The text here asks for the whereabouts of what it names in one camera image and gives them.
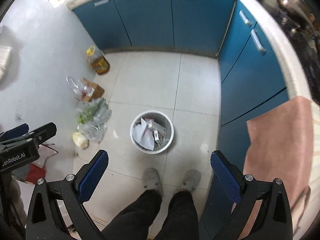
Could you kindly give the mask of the black frying wok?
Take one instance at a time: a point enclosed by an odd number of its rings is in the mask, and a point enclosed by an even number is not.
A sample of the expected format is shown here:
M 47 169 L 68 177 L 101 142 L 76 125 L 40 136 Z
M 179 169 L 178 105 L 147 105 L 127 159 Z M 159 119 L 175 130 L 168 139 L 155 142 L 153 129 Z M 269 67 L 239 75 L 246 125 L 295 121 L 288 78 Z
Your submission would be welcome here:
M 277 0 L 279 7 L 301 26 L 314 30 L 309 15 L 310 9 L 303 0 Z

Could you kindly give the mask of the white toothpaste box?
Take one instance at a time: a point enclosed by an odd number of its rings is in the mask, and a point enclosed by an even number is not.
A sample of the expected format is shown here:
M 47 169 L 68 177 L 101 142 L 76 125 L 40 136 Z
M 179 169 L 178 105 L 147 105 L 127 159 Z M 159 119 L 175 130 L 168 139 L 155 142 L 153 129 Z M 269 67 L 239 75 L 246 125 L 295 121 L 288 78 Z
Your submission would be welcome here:
M 169 136 L 169 130 L 162 125 L 155 122 L 153 119 L 147 119 L 147 128 L 151 130 L 152 132 L 157 131 L 158 134 L 160 134 L 163 138 L 166 138 Z

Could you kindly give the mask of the grey slipper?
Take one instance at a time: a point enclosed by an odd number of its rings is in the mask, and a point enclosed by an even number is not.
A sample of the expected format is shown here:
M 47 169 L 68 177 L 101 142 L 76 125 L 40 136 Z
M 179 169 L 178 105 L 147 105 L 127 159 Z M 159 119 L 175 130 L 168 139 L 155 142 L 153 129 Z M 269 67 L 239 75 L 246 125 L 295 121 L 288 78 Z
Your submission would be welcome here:
M 201 181 L 201 173 L 198 170 L 190 170 L 184 176 L 174 193 L 181 191 L 194 192 Z
M 156 169 L 148 168 L 144 171 L 142 176 L 143 188 L 145 190 L 154 190 L 161 197 L 163 196 L 163 186 L 160 176 Z

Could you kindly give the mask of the white plastic bag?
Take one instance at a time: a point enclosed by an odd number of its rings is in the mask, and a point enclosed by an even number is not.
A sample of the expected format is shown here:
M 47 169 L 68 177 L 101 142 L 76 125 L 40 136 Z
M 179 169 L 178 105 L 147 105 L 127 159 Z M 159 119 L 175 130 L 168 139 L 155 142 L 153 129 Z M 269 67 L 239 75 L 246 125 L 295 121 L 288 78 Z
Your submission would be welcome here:
M 133 126 L 132 137 L 140 147 L 148 151 L 154 150 L 155 139 L 153 133 L 147 128 L 147 123 L 143 118 L 140 118 L 139 123 Z

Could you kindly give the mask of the black trouser leg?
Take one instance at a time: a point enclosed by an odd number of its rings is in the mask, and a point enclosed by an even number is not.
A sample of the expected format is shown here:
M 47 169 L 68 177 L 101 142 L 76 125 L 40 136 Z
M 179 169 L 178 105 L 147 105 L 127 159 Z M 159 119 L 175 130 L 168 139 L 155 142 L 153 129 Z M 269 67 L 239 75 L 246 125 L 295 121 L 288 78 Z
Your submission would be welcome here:
M 147 239 L 149 227 L 158 215 L 161 203 L 159 192 L 146 190 L 120 211 L 101 233 L 106 239 Z
M 199 220 L 189 191 L 173 195 L 167 217 L 155 239 L 200 239 Z

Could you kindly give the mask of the pink striped counter cloth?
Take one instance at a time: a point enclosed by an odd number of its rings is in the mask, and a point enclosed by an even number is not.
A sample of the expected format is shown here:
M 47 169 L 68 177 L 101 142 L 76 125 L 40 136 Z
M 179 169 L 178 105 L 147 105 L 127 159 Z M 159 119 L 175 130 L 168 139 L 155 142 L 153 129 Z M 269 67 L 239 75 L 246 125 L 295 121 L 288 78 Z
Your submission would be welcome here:
M 280 178 L 292 213 L 293 235 L 301 231 L 311 188 L 313 127 L 310 100 L 297 96 L 247 121 L 250 146 L 244 173 L 261 181 Z

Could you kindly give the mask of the brown cardboard box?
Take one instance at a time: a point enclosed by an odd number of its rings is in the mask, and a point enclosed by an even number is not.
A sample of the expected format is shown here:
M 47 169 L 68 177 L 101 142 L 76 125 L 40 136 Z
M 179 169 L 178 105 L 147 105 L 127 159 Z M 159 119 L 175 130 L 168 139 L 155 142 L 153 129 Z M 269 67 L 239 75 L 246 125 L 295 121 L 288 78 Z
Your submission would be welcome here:
M 102 97 L 105 92 L 97 83 L 90 82 L 85 78 L 82 79 L 82 84 L 84 87 L 81 90 L 81 101 L 91 102 L 92 100 Z

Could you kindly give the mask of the cooking oil plastic bottle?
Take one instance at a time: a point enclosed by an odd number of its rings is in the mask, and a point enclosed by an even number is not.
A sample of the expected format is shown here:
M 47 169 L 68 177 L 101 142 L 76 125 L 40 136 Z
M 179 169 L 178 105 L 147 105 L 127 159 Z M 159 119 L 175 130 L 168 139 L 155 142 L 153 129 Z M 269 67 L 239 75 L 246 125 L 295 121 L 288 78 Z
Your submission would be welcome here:
M 87 62 L 98 75 L 106 74 L 110 70 L 110 64 L 96 46 L 89 46 L 86 50 Z

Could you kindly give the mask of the red bag on floor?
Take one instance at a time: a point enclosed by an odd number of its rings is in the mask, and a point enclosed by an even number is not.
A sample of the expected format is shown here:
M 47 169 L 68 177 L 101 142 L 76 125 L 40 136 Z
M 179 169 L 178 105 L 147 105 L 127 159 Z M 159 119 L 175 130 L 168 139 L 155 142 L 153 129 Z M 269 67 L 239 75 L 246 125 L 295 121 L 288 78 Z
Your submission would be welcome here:
M 40 178 L 46 176 L 46 162 L 49 158 L 57 155 L 59 152 L 53 148 L 53 144 L 43 144 L 38 149 L 39 158 L 29 164 L 25 181 L 36 184 Z

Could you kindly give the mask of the left black trouser leg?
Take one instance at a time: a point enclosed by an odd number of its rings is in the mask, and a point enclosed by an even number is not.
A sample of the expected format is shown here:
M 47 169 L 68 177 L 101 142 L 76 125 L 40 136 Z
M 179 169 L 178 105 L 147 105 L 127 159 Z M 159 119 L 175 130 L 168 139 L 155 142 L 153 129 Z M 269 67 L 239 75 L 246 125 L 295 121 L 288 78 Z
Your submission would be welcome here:
M 149 227 L 158 215 L 161 203 L 159 192 L 146 190 L 120 211 L 101 233 L 106 239 L 147 239 Z

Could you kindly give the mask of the right black trouser leg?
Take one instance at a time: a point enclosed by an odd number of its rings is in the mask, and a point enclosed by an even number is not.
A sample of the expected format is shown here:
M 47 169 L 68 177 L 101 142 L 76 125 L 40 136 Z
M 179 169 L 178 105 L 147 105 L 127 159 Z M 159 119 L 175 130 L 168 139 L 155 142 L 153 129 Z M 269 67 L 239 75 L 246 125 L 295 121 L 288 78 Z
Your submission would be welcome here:
M 199 220 L 189 191 L 173 195 L 167 217 L 155 239 L 200 239 Z

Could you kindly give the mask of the clear bag with vegetables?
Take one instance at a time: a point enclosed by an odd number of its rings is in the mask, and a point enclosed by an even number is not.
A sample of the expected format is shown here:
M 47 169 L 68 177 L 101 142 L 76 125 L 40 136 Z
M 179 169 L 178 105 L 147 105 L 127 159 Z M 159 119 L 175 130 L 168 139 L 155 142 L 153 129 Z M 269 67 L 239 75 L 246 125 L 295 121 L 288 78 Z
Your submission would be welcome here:
M 83 137 L 84 142 L 75 144 L 80 148 L 87 148 L 90 142 L 100 143 L 107 131 L 107 122 L 109 121 L 112 110 L 102 96 L 91 102 L 80 100 L 81 90 L 84 85 L 81 80 L 76 80 L 71 76 L 66 77 L 69 88 L 74 92 L 75 99 L 79 102 L 76 108 L 77 113 L 77 133 Z

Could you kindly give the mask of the white round trash bin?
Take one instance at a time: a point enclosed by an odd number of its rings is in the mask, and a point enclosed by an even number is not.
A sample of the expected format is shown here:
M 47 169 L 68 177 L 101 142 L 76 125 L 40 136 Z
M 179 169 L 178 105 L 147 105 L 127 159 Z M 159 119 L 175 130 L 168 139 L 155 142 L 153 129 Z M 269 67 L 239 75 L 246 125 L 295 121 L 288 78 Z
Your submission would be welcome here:
M 174 140 L 174 126 L 163 112 L 146 111 L 134 118 L 130 127 L 133 145 L 145 154 L 166 151 Z

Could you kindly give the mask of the left grey slipper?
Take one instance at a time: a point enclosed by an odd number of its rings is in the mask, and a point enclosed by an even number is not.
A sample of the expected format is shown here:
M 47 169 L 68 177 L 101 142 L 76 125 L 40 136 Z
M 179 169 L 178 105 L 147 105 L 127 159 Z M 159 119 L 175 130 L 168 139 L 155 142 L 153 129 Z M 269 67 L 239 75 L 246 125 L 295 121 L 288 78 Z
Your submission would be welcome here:
M 143 188 L 145 190 L 154 190 L 161 197 L 163 196 L 163 186 L 160 176 L 156 169 L 148 168 L 144 171 L 142 176 Z

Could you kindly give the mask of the right grey slipper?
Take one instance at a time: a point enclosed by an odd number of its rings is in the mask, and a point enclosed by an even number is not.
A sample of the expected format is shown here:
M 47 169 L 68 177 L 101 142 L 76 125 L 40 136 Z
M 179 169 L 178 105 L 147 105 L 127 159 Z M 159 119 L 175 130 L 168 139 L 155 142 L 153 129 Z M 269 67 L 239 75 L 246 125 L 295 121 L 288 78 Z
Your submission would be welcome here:
M 201 173 L 198 170 L 190 170 L 184 176 L 174 193 L 181 191 L 194 192 L 201 181 Z

